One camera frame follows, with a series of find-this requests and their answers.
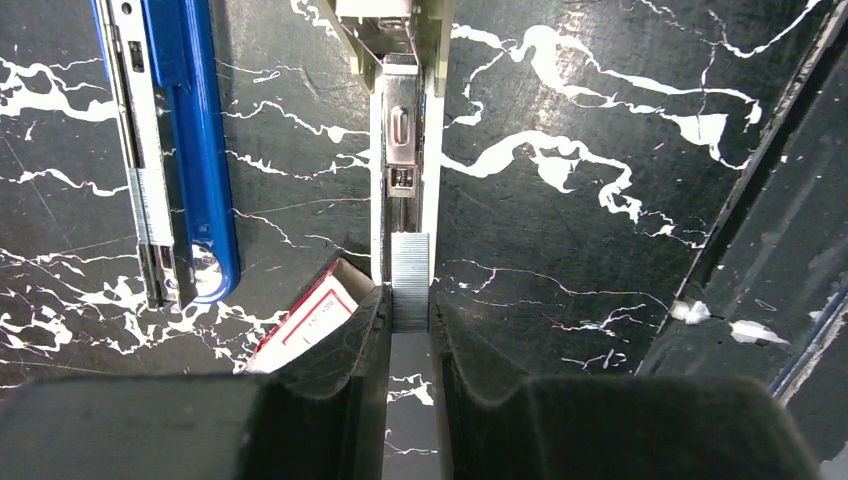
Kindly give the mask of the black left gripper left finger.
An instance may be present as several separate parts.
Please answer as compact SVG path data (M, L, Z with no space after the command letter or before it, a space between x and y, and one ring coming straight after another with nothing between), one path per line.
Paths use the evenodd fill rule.
M5 479L378 479L386 288L272 374L65 377L1 409Z

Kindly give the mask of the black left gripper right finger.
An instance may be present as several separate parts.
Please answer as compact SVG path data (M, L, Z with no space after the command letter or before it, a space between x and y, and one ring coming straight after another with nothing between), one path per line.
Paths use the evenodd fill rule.
M445 479L817 479L791 417L736 378L535 375L442 294L429 335Z

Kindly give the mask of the red white staple box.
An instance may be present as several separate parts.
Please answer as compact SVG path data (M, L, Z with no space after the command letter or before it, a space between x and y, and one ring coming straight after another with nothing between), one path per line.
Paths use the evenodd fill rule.
M270 374L300 357L346 323L374 287L351 262L334 260L260 341L243 371Z

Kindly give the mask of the silver staple strip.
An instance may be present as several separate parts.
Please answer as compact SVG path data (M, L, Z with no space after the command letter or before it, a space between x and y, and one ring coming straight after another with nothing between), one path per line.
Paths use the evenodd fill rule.
M174 245L164 171L130 168L127 172L136 233L141 244Z
M429 321L429 235L394 232L391 235L392 330L421 333Z

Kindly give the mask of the blue stapler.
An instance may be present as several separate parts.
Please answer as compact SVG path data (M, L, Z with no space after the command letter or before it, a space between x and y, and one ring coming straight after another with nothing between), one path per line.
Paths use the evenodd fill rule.
M174 245L136 255L151 310L180 312L240 279L212 22L205 1L92 4L127 172L164 171Z

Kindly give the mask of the beige small stapler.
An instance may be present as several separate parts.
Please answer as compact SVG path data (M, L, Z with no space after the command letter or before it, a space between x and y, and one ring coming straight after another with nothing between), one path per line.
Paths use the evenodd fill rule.
M435 269L453 1L321 1L368 93L371 274L391 285L391 235L429 235Z

